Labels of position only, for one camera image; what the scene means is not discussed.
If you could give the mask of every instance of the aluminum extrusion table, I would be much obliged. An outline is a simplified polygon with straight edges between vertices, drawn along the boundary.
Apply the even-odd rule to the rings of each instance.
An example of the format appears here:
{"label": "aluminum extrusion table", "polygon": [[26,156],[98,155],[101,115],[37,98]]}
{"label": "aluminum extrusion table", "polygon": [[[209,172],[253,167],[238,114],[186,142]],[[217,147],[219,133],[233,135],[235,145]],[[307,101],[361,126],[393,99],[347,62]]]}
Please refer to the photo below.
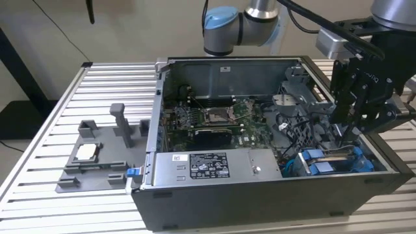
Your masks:
{"label": "aluminum extrusion table", "polygon": [[[330,76],[333,61],[315,63]],[[109,110],[115,102],[126,104],[130,123],[150,118],[155,83],[154,63],[94,63],[82,68],[0,188],[3,234],[150,233],[126,190],[58,194],[55,187],[79,137],[81,121],[94,119],[99,126],[114,126]],[[415,121],[382,136],[416,173]],[[350,217],[218,227],[198,233],[416,233],[416,178],[394,194],[371,199]]]}

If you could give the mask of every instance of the power supply label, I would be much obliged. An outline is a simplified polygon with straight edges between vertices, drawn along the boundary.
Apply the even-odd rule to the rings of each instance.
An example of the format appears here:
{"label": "power supply label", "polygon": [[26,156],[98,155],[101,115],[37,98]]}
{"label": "power supply label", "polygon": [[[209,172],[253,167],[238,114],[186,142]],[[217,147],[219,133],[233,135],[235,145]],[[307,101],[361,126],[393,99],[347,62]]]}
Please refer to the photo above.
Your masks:
{"label": "power supply label", "polygon": [[193,179],[229,178],[227,153],[190,154]]}

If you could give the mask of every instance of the sticker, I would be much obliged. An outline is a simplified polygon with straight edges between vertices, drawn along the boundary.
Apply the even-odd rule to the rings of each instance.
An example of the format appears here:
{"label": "sticker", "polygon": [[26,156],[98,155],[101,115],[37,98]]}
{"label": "sticker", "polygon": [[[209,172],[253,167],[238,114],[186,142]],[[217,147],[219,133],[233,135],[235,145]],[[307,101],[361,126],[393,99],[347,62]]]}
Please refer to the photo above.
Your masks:
{"label": "sticker", "polygon": [[230,178],[226,153],[190,154],[190,168],[193,179]]}
{"label": "sticker", "polygon": [[189,161],[189,155],[173,155],[173,161]]}
{"label": "sticker", "polygon": [[221,72],[231,72],[233,67],[221,67]]}

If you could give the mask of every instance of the barcode sticker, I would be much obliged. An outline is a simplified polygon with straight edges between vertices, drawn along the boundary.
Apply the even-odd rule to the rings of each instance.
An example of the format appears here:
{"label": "barcode sticker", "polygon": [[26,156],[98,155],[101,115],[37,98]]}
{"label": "barcode sticker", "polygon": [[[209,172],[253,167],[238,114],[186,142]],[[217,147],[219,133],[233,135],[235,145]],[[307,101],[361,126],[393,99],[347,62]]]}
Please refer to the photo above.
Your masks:
{"label": "barcode sticker", "polygon": [[189,155],[173,155],[173,161],[189,161]]}

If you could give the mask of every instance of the wall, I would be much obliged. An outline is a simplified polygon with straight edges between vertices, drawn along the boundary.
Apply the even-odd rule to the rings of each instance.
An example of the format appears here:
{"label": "wall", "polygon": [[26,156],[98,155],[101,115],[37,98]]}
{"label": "wall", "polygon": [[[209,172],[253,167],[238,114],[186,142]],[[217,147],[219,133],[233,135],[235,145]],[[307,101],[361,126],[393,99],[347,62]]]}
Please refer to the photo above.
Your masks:
{"label": "wall", "polygon": [[[330,20],[366,17],[371,0],[298,0]],[[97,0],[97,23],[90,24],[85,0],[38,0],[70,39],[94,62],[155,61],[166,56],[203,56],[203,0]],[[211,0],[210,8],[233,5],[241,10],[249,0]],[[318,28],[298,16],[307,28]],[[0,0],[0,27],[50,98],[63,94],[86,58],[30,0]],[[267,47],[237,47],[234,55],[269,55]],[[315,35],[293,23],[282,55],[322,58]],[[0,105],[25,95],[0,66]]]}

